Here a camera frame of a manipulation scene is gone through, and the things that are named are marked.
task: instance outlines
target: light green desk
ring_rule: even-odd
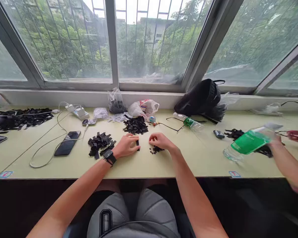
[[[92,114],[92,108],[86,109]],[[172,110],[159,110],[156,114],[157,121],[165,123],[173,128],[180,128],[181,122],[178,120],[165,120],[171,117]],[[226,177],[230,176],[229,171],[238,172],[242,178],[280,178],[282,174],[275,165],[273,158],[253,153],[242,162],[233,162],[225,158],[222,154],[224,148],[232,143],[231,139],[217,139],[213,130],[242,129],[261,126],[266,122],[276,122],[284,125],[284,130],[298,129],[298,116],[285,114],[284,117],[261,116],[250,112],[227,111],[223,121],[216,126],[212,123],[206,123],[205,127],[198,137],[184,128],[178,134],[163,126],[158,125],[155,128],[149,126],[149,132],[139,135],[141,149],[134,155],[122,158],[106,175],[106,178],[172,178],[175,177],[171,158],[167,151],[159,152],[155,155],[150,153],[148,144],[149,136],[153,132],[164,133],[173,143],[182,151],[189,167],[196,177]],[[84,131],[81,121],[74,115],[68,115],[61,125],[69,131]],[[70,155],[65,157],[53,158],[50,164],[39,169],[33,169],[28,164],[35,151],[46,142],[64,133],[64,131],[55,126],[44,137],[37,141],[27,151],[25,151],[16,161],[14,161],[6,170],[14,173],[9,179],[67,179],[78,178],[88,170],[97,161],[89,157],[90,146],[87,144],[89,138],[96,136],[97,132],[106,132],[111,137],[119,141],[126,133],[123,131],[124,123],[108,123],[107,120],[98,121],[95,126],[90,126],[86,132],[85,138],[76,142]],[[45,163],[51,157],[55,146],[60,143],[64,137],[49,143],[42,148],[34,159],[34,164]],[[298,159],[298,143],[284,139],[289,151]]]
[[[13,108],[24,109],[26,107],[15,106]],[[44,136],[56,123],[55,116],[53,119],[44,122],[40,126],[29,127],[23,131],[9,131],[7,134],[2,134],[2,136],[7,136],[8,139],[0,143],[0,173]]]

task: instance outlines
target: bracelet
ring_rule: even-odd
[[[107,163],[109,163],[110,165],[111,165],[111,167],[113,167],[114,165],[113,165],[113,163],[112,162],[110,162],[109,160],[107,160],[107,159],[105,159],[104,158],[104,160],[107,162]]]

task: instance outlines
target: black backpack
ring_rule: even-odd
[[[221,99],[221,92],[216,82],[225,83],[224,80],[213,81],[211,79],[199,82],[175,105],[175,112],[191,116],[210,111]]]

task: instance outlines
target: sky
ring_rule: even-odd
[[[103,0],[83,0],[84,3],[89,7],[92,11],[92,1],[94,4],[94,8],[104,8]],[[159,7],[159,0],[138,0],[138,11],[147,11],[148,9],[148,1],[149,1],[149,10],[148,10],[148,18],[157,18],[158,7]],[[190,0],[183,0],[182,8],[185,7],[185,4]],[[116,10],[126,10],[126,0],[116,0]],[[199,5],[199,11],[201,10],[203,1]],[[178,12],[180,9],[181,0],[172,0],[171,8],[170,8],[170,16],[171,18],[172,13]],[[170,6],[170,0],[161,0],[160,1],[160,9],[159,12],[168,13]],[[97,14],[100,18],[105,17],[104,11],[95,10],[95,14]],[[158,18],[166,19],[168,15],[159,14]],[[116,12],[116,17],[118,19],[126,20],[126,13],[125,12]],[[147,17],[147,13],[138,13],[137,17],[137,0],[127,0],[127,24],[136,23],[136,18],[138,21],[140,18]]]

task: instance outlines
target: plastic bottle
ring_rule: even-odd
[[[224,149],[223,154],[226,158],[233,161],[242,160],[244,155],[248,155],[271,142],[275,137],[275,130],[281,127],[282,125],[267,123],[262,127],[250,129]]]
[[[193,119],[191,119],[190,117],[187,117],[185,115],[182,114],[178,114],[178,113],[174,113],[173,117],[183,121],[183,124],[187,127],[189,127],[191,130],[196,131],[196,132],[200,132],[203,129],[203,125]]]

